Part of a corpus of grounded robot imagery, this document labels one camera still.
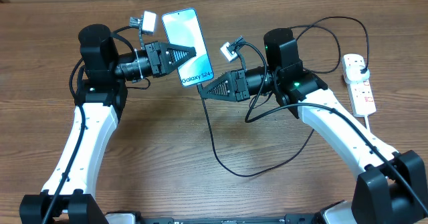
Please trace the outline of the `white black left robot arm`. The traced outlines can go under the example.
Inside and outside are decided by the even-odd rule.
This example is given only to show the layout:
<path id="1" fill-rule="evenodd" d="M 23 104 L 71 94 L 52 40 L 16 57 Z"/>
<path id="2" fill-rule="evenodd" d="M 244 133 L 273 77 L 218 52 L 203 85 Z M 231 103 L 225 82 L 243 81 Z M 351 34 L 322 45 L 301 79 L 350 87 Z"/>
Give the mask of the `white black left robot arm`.
<path id="1" fill-rule="evenodd" d="M 23 197 L 22 223 L 54 223 L 62 213 L 68 214 L 69 223 L 107 223 L 96 203 L 96 182 L 126 104 L 126 82 L 163 77 L 196 56 L 193 47 L 157 41 L 120 55 L 114 42 L 129 41 L 102 24 L 83 28 L 78 39 L 82 57 L 69 79 L 76 105 L 73 126 L 41 192 Z"/>

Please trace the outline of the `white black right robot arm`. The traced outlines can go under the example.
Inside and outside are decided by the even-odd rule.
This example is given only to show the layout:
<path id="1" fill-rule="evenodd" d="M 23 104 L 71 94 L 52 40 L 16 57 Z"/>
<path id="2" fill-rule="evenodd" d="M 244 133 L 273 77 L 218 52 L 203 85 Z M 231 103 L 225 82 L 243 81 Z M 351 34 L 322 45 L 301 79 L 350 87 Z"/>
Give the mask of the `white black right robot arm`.
<path id="1" fill-rule="evenodd" d="M 262 66 L 224 73 L 199 86 L 203 100 L 256 101 L 274 94 L 312 128 L 347 164 L 356 179 L 353 199 L 308 215 L 289 214 L 286 223 L 416 223 L 427 217 L 427 176 L 422 158 L 384 143 L 336 99 L 314 72 L 305 70 L 292 30 L 277 28 L 263 38 Z"/>

